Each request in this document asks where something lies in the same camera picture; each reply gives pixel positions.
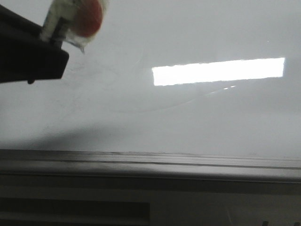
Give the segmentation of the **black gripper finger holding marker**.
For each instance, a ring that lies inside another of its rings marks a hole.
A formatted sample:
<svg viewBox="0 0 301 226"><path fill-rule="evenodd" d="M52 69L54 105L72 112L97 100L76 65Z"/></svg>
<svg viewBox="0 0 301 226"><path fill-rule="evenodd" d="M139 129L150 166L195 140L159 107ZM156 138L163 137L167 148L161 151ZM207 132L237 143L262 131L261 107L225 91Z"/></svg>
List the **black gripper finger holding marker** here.
<svg viewBox="0 0 301 226"><path fill-rule="evenodd" d="M0 7L1 83L61 79L69 54L62 44L40 39L42 27Z"/></svg>

